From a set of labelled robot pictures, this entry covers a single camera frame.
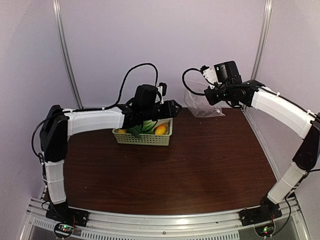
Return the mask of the green plastic basket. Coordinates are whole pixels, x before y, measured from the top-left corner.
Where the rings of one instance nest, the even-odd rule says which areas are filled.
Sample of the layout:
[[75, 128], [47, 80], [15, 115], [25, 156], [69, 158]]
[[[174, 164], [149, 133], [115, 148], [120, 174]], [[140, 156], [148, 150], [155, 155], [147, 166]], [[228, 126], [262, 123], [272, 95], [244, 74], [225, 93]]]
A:
[[113, 129], [112, 133], [118, 144], [168, 146], [170, 144], [170, 137], [173, 133], [173, 119], [167, 118], [158, 120], [155, 127], [162, 124], [166, 124], [167, 126], [166, 133], [164, 135], [155, 135], [155, 129], [152, 134], [142, 134], [141, 138], [136, 138], [129, 133], [117, 133], [118, 129]]

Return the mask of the front aluminium rail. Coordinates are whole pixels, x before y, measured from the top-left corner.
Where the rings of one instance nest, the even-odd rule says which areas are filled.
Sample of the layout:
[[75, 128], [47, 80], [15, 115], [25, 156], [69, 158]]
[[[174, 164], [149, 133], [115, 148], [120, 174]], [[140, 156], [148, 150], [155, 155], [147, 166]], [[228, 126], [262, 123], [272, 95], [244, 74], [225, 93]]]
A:
[[[60, 240], [54, 234], [57, 221], [46, 218], [48, 203], [31, 198], [18, 240]], [[88, 211], [86, 226], [77, 226], [66, 240], [311, 240], [306, 221], [295, 197], [288, 199], [290, 219], [272, 237], [259, 236], [262, 226], [275, 224], [278, 231], [289, 216], [286, 202], [282, 216], [272, 221], [243, 225], [242, 209], [184, 215], [137, 215]]]

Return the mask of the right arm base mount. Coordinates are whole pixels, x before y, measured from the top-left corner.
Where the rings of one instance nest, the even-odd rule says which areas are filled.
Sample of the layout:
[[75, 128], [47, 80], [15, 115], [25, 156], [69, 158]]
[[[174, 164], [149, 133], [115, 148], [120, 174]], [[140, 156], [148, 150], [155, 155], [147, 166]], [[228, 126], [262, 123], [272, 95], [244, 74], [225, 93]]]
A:
[[276, 206], [273, 210], [268, 210], [261, 206], [244, 208], [239, 212], [239, 218], [243, 227], [270, 222], [276, 218], [280, 218], [282, 215], [279, 206]]

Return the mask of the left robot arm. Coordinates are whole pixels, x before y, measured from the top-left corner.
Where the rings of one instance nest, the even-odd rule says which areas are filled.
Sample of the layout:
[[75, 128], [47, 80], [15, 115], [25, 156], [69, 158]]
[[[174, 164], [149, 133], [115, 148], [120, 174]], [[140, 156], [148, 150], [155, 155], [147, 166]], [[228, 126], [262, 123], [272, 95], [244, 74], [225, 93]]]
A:
[[61, 222], [72, 218], [64, 184], [69, 137], [105, 129], [130, 129], [148, 120], [175, 118], [181, 108], [175, 100], [158, 101], [146, 107], [120, 104], [112, 108], [63, 109], [53, 105], [46, 119], [39, 124], [41, 151], [38, 154], [44, 164], [53, 215]]

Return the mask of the toy bok choy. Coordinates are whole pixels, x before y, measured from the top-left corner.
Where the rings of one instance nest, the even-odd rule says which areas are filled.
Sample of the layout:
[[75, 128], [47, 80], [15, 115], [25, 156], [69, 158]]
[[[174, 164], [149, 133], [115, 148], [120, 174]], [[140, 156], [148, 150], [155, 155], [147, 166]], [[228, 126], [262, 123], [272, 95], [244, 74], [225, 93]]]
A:
[[157, 121], [146, 120], [141, 125], [136, 125], [126, 129], [126, 132], [139, 139], [141, 138], [141, 135], [153, 134], [157, 123]]

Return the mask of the circuit board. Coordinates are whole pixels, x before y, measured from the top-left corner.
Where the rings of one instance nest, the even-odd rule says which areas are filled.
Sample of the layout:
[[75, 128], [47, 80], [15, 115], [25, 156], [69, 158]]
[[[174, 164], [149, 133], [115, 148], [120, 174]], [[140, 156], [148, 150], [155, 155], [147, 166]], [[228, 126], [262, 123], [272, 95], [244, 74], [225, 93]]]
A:
[[53, 233], [61, 239], [70, 237], [73, 234], [74, 230], [74, 226], [71, 226], [65, 222], [58, 222], [53, 227]]
[[275, 224], [273, 222], [257, 225], [254, 227], [255, 233], [261, 238], [271, 237], [275, 233]]

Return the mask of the toy orange mango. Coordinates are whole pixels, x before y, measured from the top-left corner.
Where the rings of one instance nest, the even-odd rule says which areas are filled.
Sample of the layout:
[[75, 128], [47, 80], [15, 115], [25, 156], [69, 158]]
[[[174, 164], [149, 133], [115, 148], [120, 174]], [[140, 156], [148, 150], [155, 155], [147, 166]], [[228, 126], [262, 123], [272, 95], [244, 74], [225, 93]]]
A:
[[167, 131], [167, 125], [164, 123], [164, 124], [161, 124], [155, 128], [154, 134], [155, 135], [165, 135], [166, 131]]

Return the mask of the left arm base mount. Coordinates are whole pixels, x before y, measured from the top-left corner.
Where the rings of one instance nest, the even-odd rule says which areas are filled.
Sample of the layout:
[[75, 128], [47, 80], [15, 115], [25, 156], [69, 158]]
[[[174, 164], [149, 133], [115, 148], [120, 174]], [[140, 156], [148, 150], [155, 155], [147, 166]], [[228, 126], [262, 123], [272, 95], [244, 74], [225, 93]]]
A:
[[69, 208], [68, 214], [62, 217], [62, 213], [57, 214], [50, 206], [46, 211], [45, 217], [56, 222], [66, 223], [71, 226], [86, 227], [89, 219], [89, 212], [75, 208]]

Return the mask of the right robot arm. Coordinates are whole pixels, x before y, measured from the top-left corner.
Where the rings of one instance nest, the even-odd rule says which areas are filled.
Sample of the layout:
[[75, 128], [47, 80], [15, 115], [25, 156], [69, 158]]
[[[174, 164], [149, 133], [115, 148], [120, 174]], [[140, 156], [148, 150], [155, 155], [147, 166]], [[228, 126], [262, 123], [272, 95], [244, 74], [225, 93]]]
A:
[[210, 105], [221, 101], [262, 111], [293, 130], [303, 141], [286, 172], [261, 199], [256, 210], [259, 220], [270, 219], [277, 205], [315, 167], [320, 156], [320, 116], [274, 92], [261, 82], [248, 80], [237, 84], [217, 84], [204, 90]]

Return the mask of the left circuit board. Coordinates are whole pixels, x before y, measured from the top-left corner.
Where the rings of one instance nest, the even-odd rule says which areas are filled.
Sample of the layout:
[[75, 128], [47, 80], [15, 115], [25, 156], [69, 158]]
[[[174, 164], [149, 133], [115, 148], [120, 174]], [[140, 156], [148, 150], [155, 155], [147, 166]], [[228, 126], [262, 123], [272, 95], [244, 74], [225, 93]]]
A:
[[74, 230], [74, 226], [71, 226], [65, 222], [58, 222], [53, 227], [53, 233], [61, 239], [70, 237], [73, 234]]

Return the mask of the aluminium frame post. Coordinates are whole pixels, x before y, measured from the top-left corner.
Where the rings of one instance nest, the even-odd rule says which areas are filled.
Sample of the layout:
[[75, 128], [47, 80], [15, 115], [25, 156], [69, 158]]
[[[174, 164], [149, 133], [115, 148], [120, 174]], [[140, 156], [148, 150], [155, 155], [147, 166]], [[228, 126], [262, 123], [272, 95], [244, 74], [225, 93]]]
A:
[[250, 77], [251, 79], [256, 79], [259, 74], [259, 70], [262, 64], [262, 59], [263, 59], [263, 53], [266, 47], [268, 34], [270, 30], [272, 10], [273, 10], [273, 1], [265, 0], [259, 41], [258, 41], [257, 51], [256, 51], [255, 60], [252, 67], [251, 77]]
[[62, 52], [62, 59], [63, 59], [63, 63], [66, 70], [67, 79], [69, 81], [72, 95], [74, 97], [77, 108], [83, 109], [84, 105], [80, 97], [80, 93], [78, 90], [78, 86], [75, 80], [75, 75], [74, 75], [74, 71], [71, 63], [70, 54], [68, 51], [68, 45], [67, 45], [67, 40], [66, 40], [66, 35], [64, 30], [63, 16], [61, 11], [61, 1], [53, 0], [52, 5], [53, 5], [53, 13], [55, 17], [57, 34], [58, 34], [59, 44]]

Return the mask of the right circuit board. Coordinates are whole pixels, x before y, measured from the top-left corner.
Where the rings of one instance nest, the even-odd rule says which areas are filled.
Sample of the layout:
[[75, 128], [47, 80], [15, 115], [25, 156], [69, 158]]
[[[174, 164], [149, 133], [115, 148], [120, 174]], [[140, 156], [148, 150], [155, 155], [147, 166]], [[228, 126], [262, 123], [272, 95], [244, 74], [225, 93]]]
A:
[[275, 224], [273, 222], [257, 225], [254, 227], [255, 233], [261, 238], [271, 237], [275, 233]]

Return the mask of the right aluminium frame post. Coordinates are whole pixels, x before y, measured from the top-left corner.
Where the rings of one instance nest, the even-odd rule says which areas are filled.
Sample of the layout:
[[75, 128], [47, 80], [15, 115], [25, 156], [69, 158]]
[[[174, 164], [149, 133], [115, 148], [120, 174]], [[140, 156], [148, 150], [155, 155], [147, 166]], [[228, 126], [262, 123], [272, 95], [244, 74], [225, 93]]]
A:
[[252, 67], [251, 77], [250, 77], [251, 79], [256, 79], [259, 74], [259, 70], [262, 64], [262, 59], [263, 59], [263, 53], [266, 47], [268, 34], [270, 30], [272, 10], [273, 10], [273, 1], [265, 0], [259, 41], [258, 41], [257, 51], [256, 51], [255, 60]]

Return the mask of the clear zip top bag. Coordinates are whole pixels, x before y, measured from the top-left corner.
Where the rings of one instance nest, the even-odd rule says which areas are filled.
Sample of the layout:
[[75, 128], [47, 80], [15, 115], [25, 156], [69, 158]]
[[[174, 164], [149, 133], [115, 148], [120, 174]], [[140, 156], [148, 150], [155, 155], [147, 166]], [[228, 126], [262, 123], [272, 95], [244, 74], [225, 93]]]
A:
[[[187, 86], [197, 93], [204, 93], [208, 87], [206, 83], [199, 80], [186, 80]], [[210, 105], [205, 96], [195, 95], [188, 91], [184, 91], [184, 103], [190, 112], [196, 118], [224, 117], [222, 108], [217, 105]]]

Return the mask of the left aluminium frame post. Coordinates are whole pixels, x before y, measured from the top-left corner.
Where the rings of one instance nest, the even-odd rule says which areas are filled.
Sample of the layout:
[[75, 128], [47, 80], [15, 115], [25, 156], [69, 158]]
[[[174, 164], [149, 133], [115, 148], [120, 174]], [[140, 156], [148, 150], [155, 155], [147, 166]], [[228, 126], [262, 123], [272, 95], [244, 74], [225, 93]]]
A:
[[80, 93], [78, 90], [78, 86], [75, 80], [75, 75], [74, 75], [74, 71], [71, 63], [70, 54], [68, 51], [68, 45], [67, 45], [67, 40], [66, 40], [66, 35], [64, 30], [63, 16], [61, 11], [61, 1], [53, 0], [52, 5], [53, 5], [53, 13], [55, 17], [57, 34], [58, 34], [59, 44], [62, 52], [62, 59], [63, 59], [63, 63], [66, 70], [67, 79], [69, 81], [72, 95], [74, 97], [77, 108], [83, 109], [84, 105], [80, 97]]

